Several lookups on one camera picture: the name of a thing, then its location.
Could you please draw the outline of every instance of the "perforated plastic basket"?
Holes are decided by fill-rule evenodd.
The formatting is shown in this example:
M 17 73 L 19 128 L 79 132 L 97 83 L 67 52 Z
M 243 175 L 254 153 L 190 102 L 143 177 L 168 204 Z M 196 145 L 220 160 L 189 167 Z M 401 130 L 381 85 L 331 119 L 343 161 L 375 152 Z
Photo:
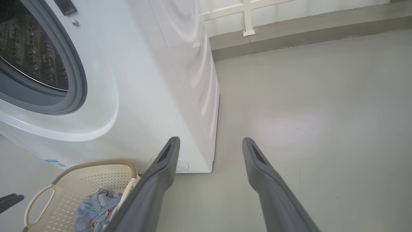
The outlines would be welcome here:
M 136 167 L 124 160 L 100 161 L 71 167 L 41 190 L 27 206 L 23 232 L 74 232 L 74 218 L 82 199 L 104 188 L 113 195 L 123 193 L 119 207 L 140 180 Z M 47 190 L 53 192 L 39 218 L 28 217 L 36 200 Z

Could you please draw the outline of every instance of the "white metal railing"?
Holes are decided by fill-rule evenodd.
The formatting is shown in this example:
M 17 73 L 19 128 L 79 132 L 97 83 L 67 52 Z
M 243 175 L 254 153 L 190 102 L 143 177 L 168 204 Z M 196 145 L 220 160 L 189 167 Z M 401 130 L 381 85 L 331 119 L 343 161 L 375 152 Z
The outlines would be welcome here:
M 293 0 L 243 0 L 243 3 L 205 12 L 203 13 L 203 17 L 204 20 L 207 21 L 231 14 L 245 12 L 245 30 L 243 31 L 243 36 L 251 36 L 255 34 L 255 30 L 252 27 L 252 16 L 250 14 L 251 10 L 289 1 Z

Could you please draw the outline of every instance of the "screw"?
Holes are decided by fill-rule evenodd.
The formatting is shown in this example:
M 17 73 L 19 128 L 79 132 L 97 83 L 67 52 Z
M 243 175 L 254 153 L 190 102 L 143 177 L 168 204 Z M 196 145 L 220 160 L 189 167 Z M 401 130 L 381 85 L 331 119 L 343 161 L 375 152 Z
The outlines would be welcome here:
M 77 20 L 72 20 L 72 24 L 73 26 L 79 26 L 79 22 L 77 22 Z

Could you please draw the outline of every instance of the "washing machine door opening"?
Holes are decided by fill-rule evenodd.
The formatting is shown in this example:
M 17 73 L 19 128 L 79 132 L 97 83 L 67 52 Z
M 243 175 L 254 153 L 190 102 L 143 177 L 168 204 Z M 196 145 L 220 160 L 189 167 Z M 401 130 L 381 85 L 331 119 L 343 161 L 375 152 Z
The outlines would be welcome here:
M 87 92 L 82 63 L 44 0 L 0 3 L 0 98 L 42 113 L 78 109 Z

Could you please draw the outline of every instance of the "basket handle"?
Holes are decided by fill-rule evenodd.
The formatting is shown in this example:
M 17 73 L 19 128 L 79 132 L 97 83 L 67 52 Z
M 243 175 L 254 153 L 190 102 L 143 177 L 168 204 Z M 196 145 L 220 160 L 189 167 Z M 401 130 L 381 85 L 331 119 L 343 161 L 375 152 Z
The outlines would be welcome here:
M 34 226 L 36 223 L 39 222 L 40 218 L 43 216 L 44 211 L 46 211 L 47 207 L 49 206 L 50 202 L 52 201 L 52 198 L 53 198 L 53 196 L 54 196 L 54 193 L 56 192 L 56 190 L 54 189 L 55 187 L 56 187 L 55 185 L 49 185 L 49 186 L 45 187 L 44 189 L 42 189 L 40 192 L 38 192 L 38 193 L 33 197 L 33 199 L 31 199 L 30 203 L 29 203 L 28 206 L 27 206 L 26 212 L 24 213 L 24 227 L 25 227 L 25 228 L 23 229 L 23 231 L 24 231 L 24 230 L 28 231 L 28 229 L 29 229 L 30 227 Z M 44 207 L 43 211 L 40 213 L 40 215 L 39 215 L 39 217 L 37 218 L 36 222 L 34 222 L 34 224 L 30 224 L 30 223 L 28 222 L 28 217 L 29 217 L 29 215 L 30 215 L 31 208 L 33 207 L 33 205 L 34 205 L 34 203 L 37 201 L 37 199 L 38 199 L 41 195 L 43 195 L 44 192 L 46 192 L 46 191 L 49 190 L 49 189 L 53 189 L 53 193 L 51 194 L 49 201 L 47 202 L 47 204 L 46 204 L 46 206 Z

